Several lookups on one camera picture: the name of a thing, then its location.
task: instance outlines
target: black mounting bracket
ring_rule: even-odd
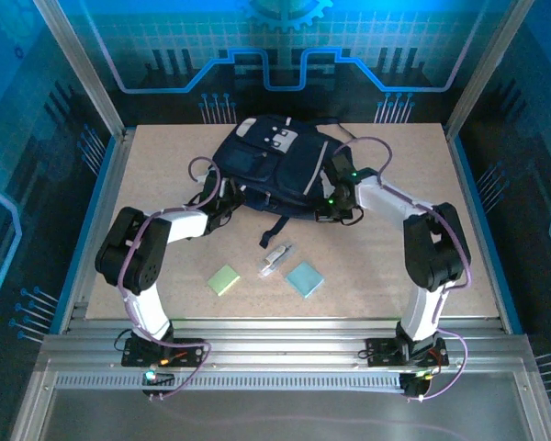
[[[171,348],[140,338],[130,333],[125,342],[120,365],[125,368],[197,368],[204,359],[204,340],[201,338],[164,339],[178,344],[196,344],[193,347]]]
[[[365,351],[360,353],[361,358],[367,359],[369,368],[403,368],[405,366],[415,366],[418,368],[435,368],[439,366],[437,357],[441,361],[441,367],[449,366],[449,355],[444,339],[438,337],[434,340],[434,345],[428,350],[420,352],[416,356],[405,356],[403,346],[396,338],[367,338],[365,340]]]

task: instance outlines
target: wooden table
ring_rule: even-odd
[[[187,175],[187,164],[200,154],[212,156],[232,130],[231,125],[139,126],[118,194],[113,219],[125,206],[144,211],[179,206],[200,186]],[[444,308],[449,316],[498,315],[478,241],[471,226],[450,152],[439,124],[347,124],[356,136],[386,140],[394,160],[385,172],[392,184],[412,195],[456,206],[472,255],[473,285],[452,294]],[[320,128],[340,140],[336,126]],[[385,149],[373,142],[354,147],[357,168],[379,168]],[[206,164],[195,166],[202,174]],[[258,243],[278,217],[247,208],[236,211],[230,224],[210,236],[168,246],[158,286],[171,318],[336,317],[398,318],[406,307],[410,279],[404,268],[402,236],[374,213],[353,227],[291,220],[270,243],[297,246],[296,253],[266,279],[258,277],[266,250]],[[285,275],[307,261],[325,277],[324,284],[303,299]],[[218,297],[207,280],[223,265],[241,280]],[[87,317],[125,318],[120,296],[99,276]]]

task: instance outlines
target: aluminum frame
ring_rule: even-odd
[[[83,310],[84,305],[78,305],[67,334],[45,338],[11,439],[39,439],[40,428],[49,419],[47,401],[51,399],[51,390],[75,389],[70,384],[74,378],[79,379],[77,389],[144,389],[138,378],[147,369],[122,367],[120,352],[112,347],[118,333],[129,327],[129,321],[86,321],[82,318]],[[367,367],[356,354],[364,348],[365,338],[392,336],[394,326],[391,320],[174,321],[176,335],[204,337],[213,344],[213,353],[200,372],[202,380],[196,385],[197,390],[224,390],[227,382],[216,379],[233,376],[243,379],[247,390],[265,390],[260,383],[254,383],[259,374],[286,379],[278,390],[297,390],[298,379],[300,382],[304,379],[300,384],[304,390],[307,385],[308,390],[322,390],[313,380],[306,381],[306,377],[341,379],[328,390],[352,390],[347,386],[353,384],[352,379],[388,376],[387,368]],[[441,321],[441,326],[466,338],[470,350],[467,375],[513,373],[533,439],[551,440],[551,406],[527,337],[506,334],[497,319],[447,319]],[[463,351],[456,339],[445,340],[451,359],[445,372],[453,373],[460,366]],[[190,371],[166,368],[158,372],[175,373],[183,379]],[[123,377],[133,381],[126,384],[114,379]],[[392,392],[391,379],[386,387],[385,391]]]
[[[446,138],[448,141],[453,141],[463,127],[533,3],[534,0],[511,1],[447,121]]]
[[[449,119],[449,141],[453,141],[475,105],[533,1],[518,0],[511,5],[507,15],[502,19],[489,49],[482,57]],[[35,0],[35,4],[111,133],[117,138],[122,137],[125,134],[122,121],[57,0]],[[98,388],[101,385],[98,384],[97,378],[105,378],[113,373],[140,375],[142,372],[142,369],[120,367],[119,353],[112,349],[112,343],[119,331],[129,327],[128,321],[84,319],[86,302],[96,276],[93,271],[87,269],[91,267],[88,264],[96,252],[98,239],[104,237],[103,234],[106,235],[130,143],[129,136],[123,141],[124,147],[119,146],[118,154],[112,158],[97,208],[99,222],[95,222],[88,234],[89,240],[82,254],[71,301],[66,311],[64,323],[69,324],[64,330],[61,329],[64,334],[48,335],[45,338],[17,418],[11,438],[13,440],[39,439],[41,429],[49,421],[53,391],[63,387],[58,383],[62,376],[90,373],[96,376],[94,387]],[[462,188],[465,192],[466,185],[462,185]],[[477,216],[474,217],[473,208],[469,203],[468,207],[480,238],[483,258],[489,259]],[[533,439],[551,440],[551,406],[530,345],[526,336],[507,335],[503,332],[502,327],[510,331],[510,323],[497,284],[494,282],[494,275],[490,273],[490,277],[503,322],[482,318],[448,319],[441,321],[441,326],[456,330],[467,339],[471,351],[467,367],[467,373],[470,375],[513,372]],[[283,373],[294,378],[307,373],[345,376],[355,373],[370,373],[373,376],[384,374],[386,369],[367,368],[365,361],[355,355],[357,350],[363,348],[364,338],[393,336],[395,324],[395,321],[390,320],[189,320],[174,322],[174,328],[180,336],[202,336],[213,343],[215,351],[202,374],[237,373],[252,377],[261,371]],[[446,340],[452,359],[452,365],[446,371],[453,372],[457,369],[457,363],[461,361],[462,351],[457,341],[451,338]],[[135,389],[141,388],[138,383],[132,386]]]

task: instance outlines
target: glass panel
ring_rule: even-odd
[[[32,2],[0,0],[0,440],[51,326],[109,138]]]
[[[523,328],[551,362],[551,0],[535,1],[460,135]]]
[[[508,0],[64,0],[128,125],[446,121]]]

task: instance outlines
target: purple cable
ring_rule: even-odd
[[[217,173],[217,183],[216,183],[216,185],[214,186],[214,188],[212,189],[212,192],[210,192],[208,197],[206,199],[204,199],[203,201],[197,203],[196,205],[192,205],[190,207],[176,207],[176,208],[172,208],[172,209],[162,209],[160,211],[156,211],[151,216],[149,216],[149,218],[147,218],[145,220],[145,222],[139,228],[139,231],[137,232],[137,235],[135,236],[135,239],[133,240],[132,244],[130,245],[129,252],[127,253],[127,256],[125,257],[125,260],[122,263],[122,267],[120,268],[120,272],[118,273],[117,288],[118,288],[118,291],[120,292],[120,295],[122,296],[122,299],[126,300],[129,297],[129,294],[125,290],[125,288],[123,286],[123,283],[122,283],[125,279],[125,275],[127,273],[127,268],[129,267],[129,262],[132,259],[132,256],[134,256],[135,251],[137,250],[137,247],[139,246],[139,243],[141,243],[141,239],[143,237],[143,234],[147,230],[147,227],[149,226],[149,224],[151,224],[151,222],[155,218],[158,218],[158,217],[162,216],[163,214],[176,213],[178,211],[190,211],[190,210],[193,210],[193,209],[199,209],[200,207],[208,204],[219,192],[219,188],[220,188],[220,170],[217,167],[217,165],[215,164],[215,162],[212,161],[211,159],[209,159],[205,156],[198,156],[198,157],[194,158],[187,167],[188,174],[190,175],[190,177],[193,180],[196,180],[194,178],[194,176],[192,175],[192,165],[196,161],[199,161],[199,160],[208,161],[212,165],[212,167],[216,170],[216,173]],[[140,332],[145,337],[149,338],[152,342],[154,342],[158,345],[177,348],[177,349],[187,348],[187,347],[198,347],[200,345],[206,347],[207,351],[206,351],[205,356],[202,358],[202,361],[200,362],[200,365],[198,365],[198,367],[190,374],[190,376],[187,377],[181,385],[179,385],[176,389],[172,390],[171,392],[166,393],[165,395],[160,393],[158,398],[160,400],[162,400],[163,397],[170,397],[170,396],[174,395],[178,391],[182,390],[192,380],[192,378],[198,373],[198,371],[202,368],[202,366],[204,365],[204,363],[208,359],[208,356],[210,355],[210,351],[212,350],[212,345],[208,342],[205,342],[203,344],[200,344],[200,343],[197,343],[197,344],[178,344],[178,343],[167,343],[167,342],[158,340],[155,337],[153,337],[151,334],[149,334],[147,331],[145,331],[144,329],[141,329],[139,327],[139,320],[137,319],[137,317],[133,313],[132,309],[129,308],[128,302],[124,301],[124,304],[125,304],[125,311],[127,312],[127,315],[129,316],[132,323],[140,330]]]
[[[461,259],[461,262],[463,263],[463,267],[464,267],[464,270],[465,270],[465,273],[466,273],[466,282],[462,283],[460,285],[456,285],[454,287],[451,287],[449,289],[449,291],[452,290],[452,289],[464,289],[464,288],[469,287],[471,285],[471,278],[472,278],[472,276],[471,276],[471,267],[469,266],[469,261],[467,260],[467,256],[466,256],[466,254],[463,250],[463,245],[461,244],[461,242],[457,238],[457,235],[453,231],[453,228],[451,228],[451,225],[449,225],[449,222],[447,222],[447,220],[443,216],[441,216],[439,213],[437,213],[433,209],[431,209],[429,207],[425,207],[425,206],[423,206],[423,204],[414,203],[414,201],[411,198],[409,198],[407,195],[405,195],[404,193],[398,191],[395,188],[385,186],[384,183],[382,182],[382,173],[384,172],[384,170],[386,170],[386,168],[388,167],[389,163],[392,161],[392,158],[394,156],[393,152],[392,152],[392,148],[389,146],[389,144],[387,142],[385,142],[383,140],[380,140],[379,138],[376,138],[374,136],[363,136],[363,137],[360,137],[360,138],[354,138],[354,139],[342,144],[340,147],[338,147],[337,150],[334,151],[333,155],[336,155],[342,148],[347,147],[349,144],[352,144],[352,143],[357,142],[357,141],[376,141],[376,142],[379,142],[380,144],[382,144],[384,147],[386,147],[386,150],[388,150],[388,159],[386,160],[384,165],[382,165],[382,167],[377,172],[377,183],[379,184],[379,186],[381,188],[385,189],[387,192],[389,192],[390,194],[396,196],[397,198],[402,199],[403,201],[405,201],[409,205],[412,205],[414,208],[422,209],[423,211],[429,213],[431,216],[433,216],[435,218],[436,221],[438,221],[443,226],[443,228],[445,228],[445,230],[447,231],[447,234],[449,234],[449,237],[453,241],[453,245],[455,246],[455,249],[457,250],[457,253],[459,254],[459,258]],[[433,315],[433,321],[434,322],[437,319],[436,315],[438,314],[438,311],[439,311],[439,309],[436,309],[435,312],[434,312],[434,315]],[[459,334],[452,333],[452,332],[446,331],[444,329],[437,328],[437,331],[439,333],[451,335],[453,337],[458,338],[459,341],[461,342],[461,344],[463,345],[464,358],[463,358],[463,362],[461,364],[461,367],[459,368],[459,370],[457,371],[457,373],[455,374],[453,379],[451,381],[449,381],[449,383],[447,383],[447,385],[444,388],[442,388],[441,390],[439,390],[438,392],[436,392],[432,395],[422,397],[422,401],[426,401],[426,400],[430,400],[432,398],[438,397],[439,395],[442,395],[444,392],[449,390],[455,384],[455,382],[459,379],[459,377],[461,377],[461,375],[463,374],[464,369],[466,368],[466,364],[467,364],[468,349],[467,349],[467,343],[464,340],[464,338]]]
[[[452,337],[457,338],[461,342],[461,345],[463,346],[463,361],[461,362],[461,366],[459,367],[459,370],[457,371],[453,379],[451,379],[451,381],[449,381],[441,390],[438,390],[437,392],[431,395],[425,395],[424,397],[421,398],[421,401],[427,401],[432,398],[436,398],[439,395],[443,395],[445,392],[451,389],[451,387],[459,380],[459,377],[461,377],[461,375],[463,374],[463,371],[466,368],[466,364],[467,364],[467,356],[469,355],[469,349],[467,348],[467,343],[464,340],[464,338],[458,333],[454,333],[452,331],[446,331],[445,329],[437,328],[437,331],[441,334],[451,335]]]

